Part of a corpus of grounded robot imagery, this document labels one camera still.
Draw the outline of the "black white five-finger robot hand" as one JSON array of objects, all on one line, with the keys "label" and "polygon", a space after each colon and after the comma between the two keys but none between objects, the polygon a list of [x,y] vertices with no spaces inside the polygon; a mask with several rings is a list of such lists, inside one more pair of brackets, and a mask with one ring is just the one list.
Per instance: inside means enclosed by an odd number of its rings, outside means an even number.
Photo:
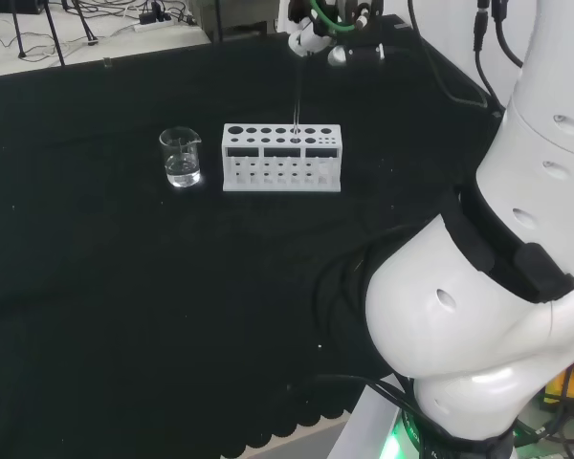
[{"label": "black white five-finger robot hand", "polygon": [[287,18],[296,25],[288,40],[296,55],[306,57],[319,53],[334,42],[334,33],[310,1],[291,0],[287,7]]}]

